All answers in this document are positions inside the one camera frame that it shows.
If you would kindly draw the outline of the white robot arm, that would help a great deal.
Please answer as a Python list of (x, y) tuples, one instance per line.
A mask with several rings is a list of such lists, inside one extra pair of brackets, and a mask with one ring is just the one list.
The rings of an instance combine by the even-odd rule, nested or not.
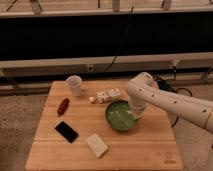
[(213, 134), (213, 102), (163, 91), (154, 88), (153, 82), (153, 77), (147, 72), (127, 82), (125, 90), (135, 115), (139, 115), (150, 103)]

